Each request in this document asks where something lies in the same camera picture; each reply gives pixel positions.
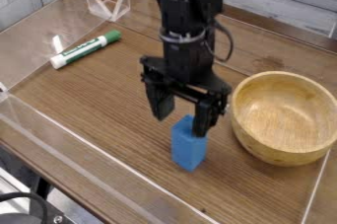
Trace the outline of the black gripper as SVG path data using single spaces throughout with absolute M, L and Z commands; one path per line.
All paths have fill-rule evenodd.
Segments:
M 155 118 L 163 121 L 175 109 L 175 96 L 192 102 L 195 118 L 192 134 L 204 137 L 225 114 L 231 85 L 216 75 L 211 65 L 169 65 L 165 58 L 145 55 L 141 81 Z

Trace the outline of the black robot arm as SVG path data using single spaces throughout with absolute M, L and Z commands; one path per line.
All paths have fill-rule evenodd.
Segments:
M 143 82 L 153 116 L 163 120 L 175 99 L 195 103 L 192 135 L 203 137 L 225 113 L 231 86 L 213 72 L 216 33 L 225 32 L 216 16 L 223 0 L 157 0 L 164 55 L 141 57 Z

